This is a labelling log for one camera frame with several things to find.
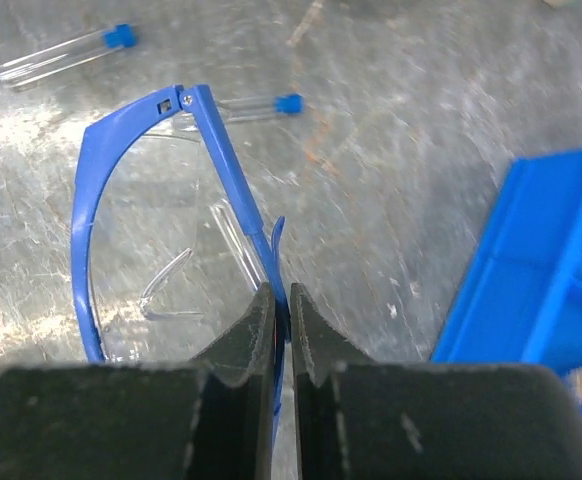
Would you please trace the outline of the blue cap test tube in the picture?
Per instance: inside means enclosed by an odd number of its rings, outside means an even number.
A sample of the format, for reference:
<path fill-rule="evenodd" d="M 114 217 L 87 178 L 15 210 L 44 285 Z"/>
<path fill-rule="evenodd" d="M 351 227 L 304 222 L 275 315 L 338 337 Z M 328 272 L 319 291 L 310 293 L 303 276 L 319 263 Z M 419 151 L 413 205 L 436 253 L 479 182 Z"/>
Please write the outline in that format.
<path fill-rule="evenodd" d="M 304 97 L 296 92 L 264 97 L 214 100 L 225 124 L 277 119 L 304 111 Z"/>
<path fill-rule="evenodd" d="M 122 23 L 93 31 L 0 65 L 0 84 L 22 90 L 55 74 L 87 64 L 138 43 L 136 28 Z"/>

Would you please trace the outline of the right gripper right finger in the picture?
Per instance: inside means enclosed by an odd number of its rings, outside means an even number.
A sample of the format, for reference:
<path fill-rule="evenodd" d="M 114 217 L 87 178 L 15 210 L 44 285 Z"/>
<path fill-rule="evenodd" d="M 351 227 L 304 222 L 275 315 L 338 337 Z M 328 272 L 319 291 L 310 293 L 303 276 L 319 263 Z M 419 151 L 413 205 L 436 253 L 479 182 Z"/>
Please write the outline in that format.
<path fill-rule="evenodd" d="M 380 363 L 289 298 L 303 479 L 582 479 L 582 415 L 532 364 Z"/>

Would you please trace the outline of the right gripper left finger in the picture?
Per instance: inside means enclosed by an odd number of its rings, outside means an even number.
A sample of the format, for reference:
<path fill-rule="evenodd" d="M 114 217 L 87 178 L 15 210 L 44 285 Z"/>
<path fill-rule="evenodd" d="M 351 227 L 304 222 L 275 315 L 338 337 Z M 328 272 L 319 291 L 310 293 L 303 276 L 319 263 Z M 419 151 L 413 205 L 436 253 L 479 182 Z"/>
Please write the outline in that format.
<path fill-rule="evenodd" d="M 184 363 L 0 368 L 0 479 L 267 479 L 275 299 Z"/>

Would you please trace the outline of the blue divided storage bin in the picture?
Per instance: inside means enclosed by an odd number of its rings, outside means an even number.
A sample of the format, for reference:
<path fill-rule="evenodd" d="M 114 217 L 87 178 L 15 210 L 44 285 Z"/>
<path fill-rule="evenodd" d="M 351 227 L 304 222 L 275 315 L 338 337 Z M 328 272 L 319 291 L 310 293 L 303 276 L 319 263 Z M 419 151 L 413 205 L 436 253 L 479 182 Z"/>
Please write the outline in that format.
<path fill-rule="evenodd" d="M 431 359 L 582 367 L 582 149 L 511 164 Z"/>

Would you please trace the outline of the blue safety glasses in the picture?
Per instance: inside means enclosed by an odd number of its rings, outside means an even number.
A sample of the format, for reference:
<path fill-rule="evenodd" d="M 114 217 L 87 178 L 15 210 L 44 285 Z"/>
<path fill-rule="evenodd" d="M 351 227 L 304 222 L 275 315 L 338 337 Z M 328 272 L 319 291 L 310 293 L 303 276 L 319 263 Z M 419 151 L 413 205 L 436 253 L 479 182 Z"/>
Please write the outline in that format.
<path fill-rule="evenodd" d="M 71 282 L 79 333 L 90 363 L 106 361 L 90 303 L 90 242 L 99 201 L 117 163 L 150 129 L 179 112 L 193 116 L 241 231 L 251 241 L 276 300 L 273 427 L 282 413 L 285 344 L 290 341 L 290 313 L 280 268 L 280 240 L 285 218 L 271 235 L 252 195 L 210 87 L 173 85 L 150 93 L 86 128 L 75 174 L 71 220 Z"/>

